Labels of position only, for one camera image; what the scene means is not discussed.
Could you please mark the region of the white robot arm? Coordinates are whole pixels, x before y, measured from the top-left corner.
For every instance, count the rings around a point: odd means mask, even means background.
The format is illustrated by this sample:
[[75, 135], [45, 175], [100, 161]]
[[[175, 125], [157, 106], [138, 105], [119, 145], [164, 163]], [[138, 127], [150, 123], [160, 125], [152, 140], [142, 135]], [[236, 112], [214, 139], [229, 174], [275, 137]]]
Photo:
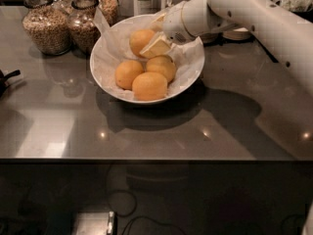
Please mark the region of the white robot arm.
[[186, 44], [209, 33], [246, 28], [313, 94], [313, 23], [271, 0], [190, 0], [170, 8], [157, 38]]

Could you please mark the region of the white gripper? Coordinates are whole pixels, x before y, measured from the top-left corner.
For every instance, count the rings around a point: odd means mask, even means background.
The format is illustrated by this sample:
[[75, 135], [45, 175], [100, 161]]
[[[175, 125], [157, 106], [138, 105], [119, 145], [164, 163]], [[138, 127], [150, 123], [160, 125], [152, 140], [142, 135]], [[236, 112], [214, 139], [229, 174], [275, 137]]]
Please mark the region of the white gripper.
[[194, 41], [197, 37], [220, 33], [236, 27], [235, 23], [217, 16], [209, 8], [207, 0], [182, 1], [171, 7], [166, 14], [153, 16], [150, 29], [159, 32], [140, 51], [140, 55], [150, 59], [166, 54], [171, 49], [170, 41], [183, 45]]

